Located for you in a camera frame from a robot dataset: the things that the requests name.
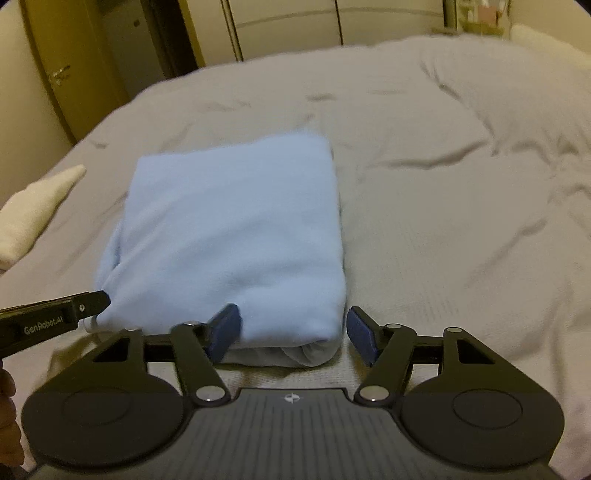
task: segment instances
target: bedsheet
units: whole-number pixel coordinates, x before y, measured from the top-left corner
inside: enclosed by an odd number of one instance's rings
[[[0,307],[92,288],[140,156],[301,128],[333,148],[348,305],[421,335],[467,329],[558,398],[566,429],[552,465],[591,473],[591,77],[502,40],[279,55],[149,88],[50,172],[87,167],[0,278]],[[17,408],[92,346],[80,328],[8,358]],[[352,392],[366,373],[346,337],[317,368],[219,371],[234,391]]]

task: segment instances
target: circular pad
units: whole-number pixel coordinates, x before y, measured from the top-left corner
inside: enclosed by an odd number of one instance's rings
[[[22,412],[32,451],[71,468],[105,468],[144,457],[177,432],[184,404],[170,384],[150,375],[109,383],[35,392]]]
[[[545,391],[505,392],[467,382],[449,388],[441,377],[403,399],[400,419],[409,436],[442,460],[476,469],[518,468],[549,461],[564,417]]]
[[[497,390],[470,390],[453,400],[458,418],[475,427],[501,429],[521,417],[521,404],[511,395]]]

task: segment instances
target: logo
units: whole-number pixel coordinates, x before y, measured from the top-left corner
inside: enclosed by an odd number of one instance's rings
[[[59,324],[59,323],[63,323],[64,319],[61,316],[57,316],[54,319],[51,320],[46,320],[45,322],[39,322],[36,325],[31,325],[30,327],[25,327],[25,335],[30,335],[32,333],[37,333],[40,332],[42,330],[45,330],[46,328],[51,328],[54,327],[55,325]]]
[[[283,399],[291,404],[294,404],[299,401],[300,396],[297,393],[288,393],[285,397],[283,397]]]

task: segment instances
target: door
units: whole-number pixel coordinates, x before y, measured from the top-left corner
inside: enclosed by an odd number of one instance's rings
[[[31,33],[77,140],[127,103],[96,0],[25,0]]]

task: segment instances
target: sliding closet door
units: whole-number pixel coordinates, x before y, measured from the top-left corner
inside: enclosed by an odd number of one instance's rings
[[[344,45],[376,44],[443,27],[443,0],[337,0]]]
[[[229,0],[244,60],[340,45],[334,0]]]

